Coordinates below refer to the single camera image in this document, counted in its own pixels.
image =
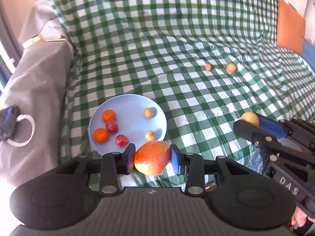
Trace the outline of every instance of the white ring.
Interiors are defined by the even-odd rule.
[[[32,134],[31,134],[30,138],[24,143],[17,143],[15,141],[11,140],[11,139],[7,139],[7,143],[12,145],[12,146],[14,146],[14,147],[26,146],[30,142],[30,140],[32,139],[32,137],[34,135],[34,132],[35,132],[35,121],[34,121],[33,117],[31,117],[28,114],[21,114],[21,115],[19,115],[16,118],[16,121],[19,122],[19,121],[22,121],[24,119],[29,120],[29,122],[31,123],[31,125],[32,125]]]

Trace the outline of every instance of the orange pillow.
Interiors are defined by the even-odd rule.
[[[302,55],[304,35],[305,19],[284,0],[279,0],[277,45]]]

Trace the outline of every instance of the potato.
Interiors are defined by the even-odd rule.
[[[148,131],[145,134],[145,139],[149,142],[149,141],[154,141],[156,139],[155,133],[153,131]]]
[[[144,116],[151,119],[154,116],[154,111],[151,108],[144,109]]]
[[[235,73],[235,71],[236,71],[236,66],[235,66],[233,63],[229,63],[229,64],[227,64],[227,66],[226,66],[226,70],[227,70],[229,73],[233,74],[233,73]]]
[[[259,127],[259,117],[254,112],[244,112],[241,116],[241,120],[246,121],[253,126]]]
[[[171,159],[171,151],[164,141],[152,141],[141,146],[134,156],[136,169],[147,175],[161,175]]]
[[[204,69],[206,69],[206,71],[211,71],[212,66],[210,64],[205,64]]]

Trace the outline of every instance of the small round fruit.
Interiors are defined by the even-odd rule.
[[[233,64],[233,63],[229,63],[227,64],[226,66],[226,70],[229,72],[229,73],[235,73],[236,71],[236,66]]]
[[[211,71],[212,70],[212,66],[210,64],[206,64],[204,66],[204,68],[206,69],[206,71]]]
[[[97,143],[103,144],[109,139],[109,134],[105,129],[97,129],[94,131],[93,137]]]
[[[116,144],[120,147],[124,147],[129,143],[129,138],[125,135],[118,135],[116,137]]]
[[[154,141],[156,139],[155,133],[153,131],[148,131],[145,134],[145,139],[149,142],[149,141]]]
[[[243,115],[241,116],[241,120],[253,126],[259,127],[259,117],[254,112],[249,112],[249,111],[244,112]]]
[[[106,122],[106,130],[111,134],[115,134],[118,132],[118,125],[115,120],[109,120],[108,122]]]
[[[106,110],[102,114],[102,120],[107,122],[109,120],[116,120],[116,114],[113,110]]]
[[[151,108],[144,109],[144,116],[148,119],[152,118],[154,116],[154,111]]]

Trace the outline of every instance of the bed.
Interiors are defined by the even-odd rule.
[[[87,127],[96,108],[125,93],[156,101],[165,141],[205,159],[225,155],[248,165],[255,148],[236,136],[245,111],[274,120],[315,119],[315,75],[276,45],[278,0],[48,0],[71,42],[61,160],[91,158]],[[211,72],[204,65],[213,65]],[[226,71],[234,63],[235,74]],[[134,168],[122,186],[185,184],[168,164],[161,176]],[[97,187],[98,176],[91,187]]]

